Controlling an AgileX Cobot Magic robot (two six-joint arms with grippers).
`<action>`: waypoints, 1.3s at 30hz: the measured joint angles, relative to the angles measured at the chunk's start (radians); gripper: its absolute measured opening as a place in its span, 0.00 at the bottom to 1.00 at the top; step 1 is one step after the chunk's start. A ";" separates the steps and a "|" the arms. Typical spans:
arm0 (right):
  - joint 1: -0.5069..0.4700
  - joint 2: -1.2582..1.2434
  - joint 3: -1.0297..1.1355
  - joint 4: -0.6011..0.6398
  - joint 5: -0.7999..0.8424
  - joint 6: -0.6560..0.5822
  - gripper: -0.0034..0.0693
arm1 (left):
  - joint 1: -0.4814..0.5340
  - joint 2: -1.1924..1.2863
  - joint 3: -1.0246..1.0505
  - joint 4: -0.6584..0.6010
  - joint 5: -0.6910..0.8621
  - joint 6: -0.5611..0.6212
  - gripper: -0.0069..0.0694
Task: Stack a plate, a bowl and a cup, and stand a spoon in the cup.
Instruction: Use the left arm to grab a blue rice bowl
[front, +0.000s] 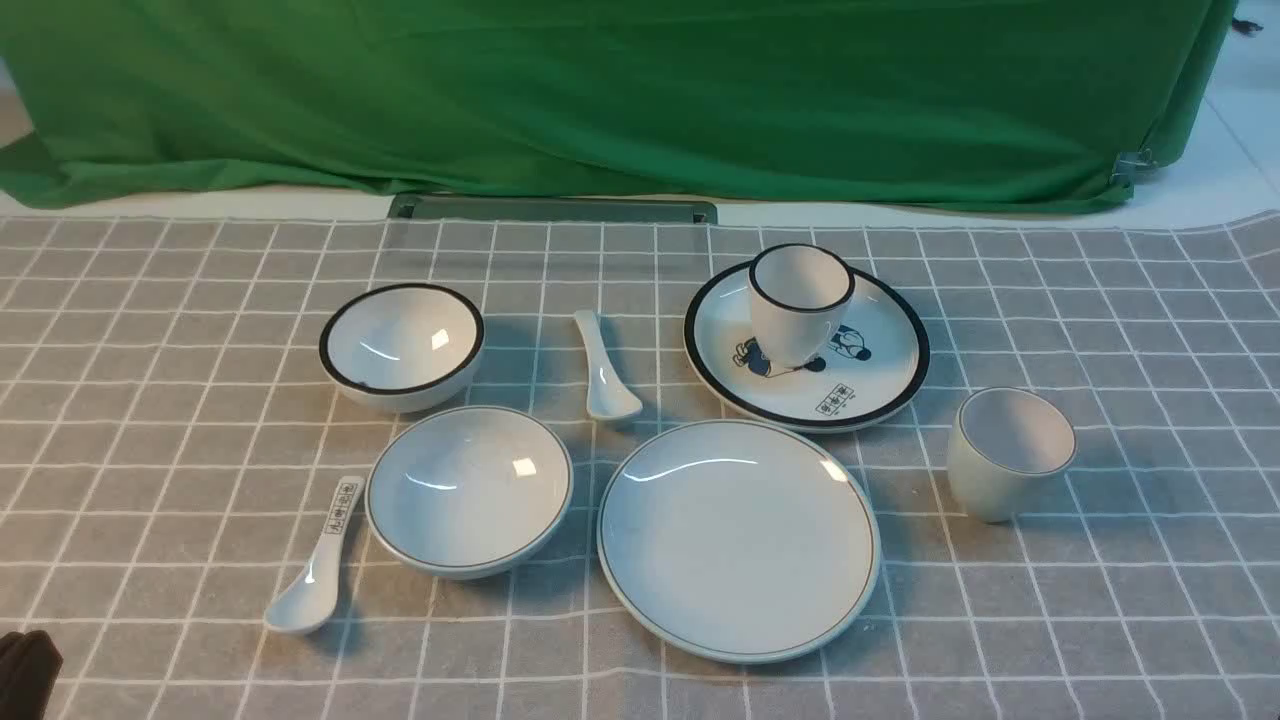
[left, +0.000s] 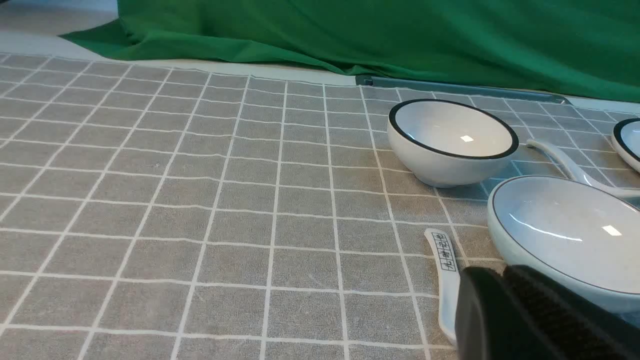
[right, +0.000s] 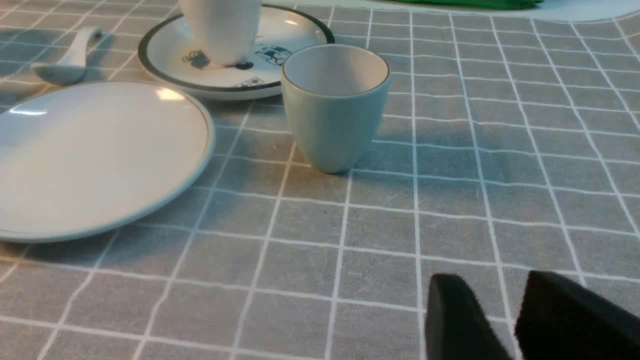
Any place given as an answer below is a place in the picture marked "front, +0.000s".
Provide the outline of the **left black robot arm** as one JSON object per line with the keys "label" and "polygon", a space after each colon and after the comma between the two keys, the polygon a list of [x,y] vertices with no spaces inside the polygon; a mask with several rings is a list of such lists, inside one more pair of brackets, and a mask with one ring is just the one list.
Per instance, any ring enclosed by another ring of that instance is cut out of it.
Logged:
{"label": "left black robot arm", "polygon": [[1,638],[1,719],[44,719],[63,665],[46,630]]}

